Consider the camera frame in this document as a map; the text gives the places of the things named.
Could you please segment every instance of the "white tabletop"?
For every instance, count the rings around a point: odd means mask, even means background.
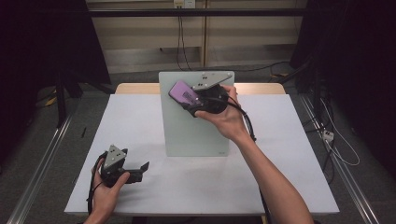
[[[339,212],[289,96],[238,95],[238,99],[250,116],[258,146],[297,188],[309,211]],[[111,95],[65,212],[87,213],[91,168],[114,144],[129,149],[125,169],[150,162],[141,183],[121,189],[118,215],[264,213],[257,183],[234,143],[230,142],[228,157],[166,157],[163,136],[160,95]]]

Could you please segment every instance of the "white board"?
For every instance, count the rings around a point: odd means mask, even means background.
[[[208,122],[194,118],[168,94],[175,83],[184,80],[191,87],[196,85],[202,74],[228,74],[231,78],[222,82],[233,85],[233,72],[161,72],[161,104],[163,108],[163,131],[166,155],[168,156],[227,156],[229,140]]]

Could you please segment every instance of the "metal rail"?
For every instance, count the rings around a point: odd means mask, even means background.
[[[91,17],[296,17],[324,16],[334,13],[334,9],[310,8],[157,8],[125,9],[95,8],[83,10],[39,9],[40,14],[54,16],[91,16]]]
[[[69,127],[70,121],[77,110],[78,105],[74,105],[71,108],[69,115],[66,117],[63,125],[56,129],[52,140],[44,153],[43,158],[35,169],[35,173],[29,180],[29,183],[24,190],[22,196],[17,202],[7,224],[22,224],[27,217],[27,214],[35,200],[35,196],[40,190],[41,184],[46,176],[48,169],[50,168],[53,158],[58,151],[59,146],[64,139],[64,135]]]
[[[311,101],[305,94],[301,96],[301,100],[303,102],[306,112],[308,113],[309,117],[313,120],[315,128],[318,129],[320,125],[318,121],[314,119],[315,115],[311,109],[313,107]],[[330,152],[331,149],[329,144],[325,144],[325,146],[326,146],[326,150]],[[334,147],[333,150],[336,153],[339,153],[336,147]],[[337,169],[338,174],[341,176],[353,202],[355,203],[356,207],[361,213],[361,217],[363,218],[364,222],[367,224],[378,224],[379,220],[376,217],[373,207],[370,205],[369,200],[364,195],[363,191],[359,187],[359,184],[353,177],[352,173],[350,173],[347,165],[339,161],[338,158],[334,156],[333,153],[331,153],[331,159],[333,161],[334,167]]]

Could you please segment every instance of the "metal bracket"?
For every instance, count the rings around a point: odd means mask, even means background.
[[[202,79],[196,85],[192,86],[192,89],[194,91],[204,91],[232,76],[230,72],[203,72]]]
[[[111,145],[110,148],[108,149],[108,153],[106,156],[105,160],[105,168],[107,169],[108,167],[116,164],[118,161],[125,159],[126,153],[121,151],[119,148],[115,147],[114,145]]]

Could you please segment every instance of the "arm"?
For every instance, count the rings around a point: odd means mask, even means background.
[[[236,101],[236,88],[223,87]],[[236,109],[228,106],[220,114],[197,111],[195,116],[212,122],[223,136],[236,143],[278,223],[313,223],[299,192],[250,138],[242,116]]]
[[[125,172],[120,176],[117,183],[112,187],[108,188],[102,183],[102,178],[99,175],[99,168],[104,162],[101,159],[96,167],[95,178],[93,185],[98,186],[93,194],[93,209],[92,213],[85,220],[85,224],[99,224],[105,223],[116,208],[117,199],[119,197],[121,187],[126,183],[129,178],[129,172]]]

